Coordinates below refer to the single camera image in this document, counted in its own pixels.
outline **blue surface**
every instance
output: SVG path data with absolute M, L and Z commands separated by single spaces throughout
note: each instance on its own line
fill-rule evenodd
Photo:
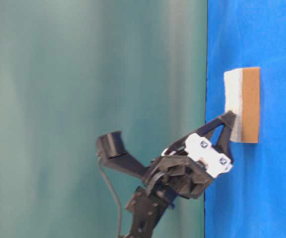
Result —
M 261 67 L 260 143 L 232 143 L 233 170 L 206 191 L 206 238 L 286 238 L 286 1 L 209 1 L 207 114 L 223 72 Z

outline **robotic arm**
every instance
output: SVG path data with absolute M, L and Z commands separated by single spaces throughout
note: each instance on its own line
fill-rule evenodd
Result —
M 104 166 L 139 178 L 138 187 L 126 209 L 133 214 L 129 234 L 120 238 L 151 238 L 153 229 L 177 196 L 197 199 L 223 173 L 232 168 L 229 149 L 235 114 L 231 111 L 215 118 L 179 139 L 144 167 L 123 145 L 120 132 L 97 140 L 99 162 Z M 223 126 L 216 144 L 210 141 L 214 130 Z

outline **screw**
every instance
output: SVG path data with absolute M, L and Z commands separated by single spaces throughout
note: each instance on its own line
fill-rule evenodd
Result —
M 200 145 L 202 148 L 207 148 L 208 143 L 203 140 L 203 141 L 201 141 Z
M 225 158 L 220 158 L 220 164 L 225 165 L 227 160 Z

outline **green wall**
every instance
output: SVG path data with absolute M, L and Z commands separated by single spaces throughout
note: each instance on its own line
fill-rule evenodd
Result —
M 206 24 L 202 0 L 0 0 L 0 238 L 115 237 L 95 139 L 147 165 L 204 123 Z M 139 181 L 108 174 L 124 207 Z M 203 198 L 176 205 L 154 237 L 202 238 Z

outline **sponge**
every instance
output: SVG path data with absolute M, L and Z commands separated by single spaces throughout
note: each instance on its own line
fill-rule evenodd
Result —
M 224 73 L 225 111 L 237 117 L 231 141 L 258 143 L 260 123 L 260 68 L 236 68 Z

